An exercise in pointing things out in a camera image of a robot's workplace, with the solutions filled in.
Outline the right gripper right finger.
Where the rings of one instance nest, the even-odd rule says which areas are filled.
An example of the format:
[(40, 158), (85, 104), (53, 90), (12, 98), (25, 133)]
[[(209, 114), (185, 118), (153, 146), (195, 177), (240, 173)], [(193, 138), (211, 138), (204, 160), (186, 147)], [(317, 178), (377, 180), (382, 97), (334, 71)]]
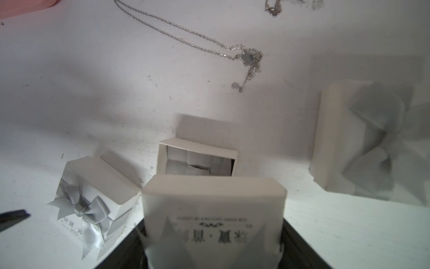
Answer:
[(279, 269), (332, 269), (286, 219), (283, 221), (281, 245)]

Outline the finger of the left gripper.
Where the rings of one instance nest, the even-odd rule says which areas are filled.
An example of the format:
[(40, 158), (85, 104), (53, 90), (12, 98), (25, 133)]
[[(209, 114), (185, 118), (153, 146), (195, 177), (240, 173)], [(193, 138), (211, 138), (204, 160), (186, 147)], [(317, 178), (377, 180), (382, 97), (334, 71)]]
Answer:
[(30, 214), (26, 210), (9, 211), (0, 215), (0, 232), (26, 220)]

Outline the white jewelry box lid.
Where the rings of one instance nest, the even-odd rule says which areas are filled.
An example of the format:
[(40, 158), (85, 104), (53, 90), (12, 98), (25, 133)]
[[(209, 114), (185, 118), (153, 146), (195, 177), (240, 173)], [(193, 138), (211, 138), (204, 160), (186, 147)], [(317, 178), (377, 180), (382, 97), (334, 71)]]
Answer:
[(324, 190), (430, 205), (430, 92), (342, 80), (321, 93), (310, 168)]

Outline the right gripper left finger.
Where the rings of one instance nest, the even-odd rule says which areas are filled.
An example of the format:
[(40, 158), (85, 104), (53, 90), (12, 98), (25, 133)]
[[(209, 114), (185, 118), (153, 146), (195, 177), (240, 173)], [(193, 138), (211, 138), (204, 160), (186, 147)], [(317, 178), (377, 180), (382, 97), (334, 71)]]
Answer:
[(148, 261), (140, 234), (146, 235), (143, 219), (96, 269), (147, 269)]

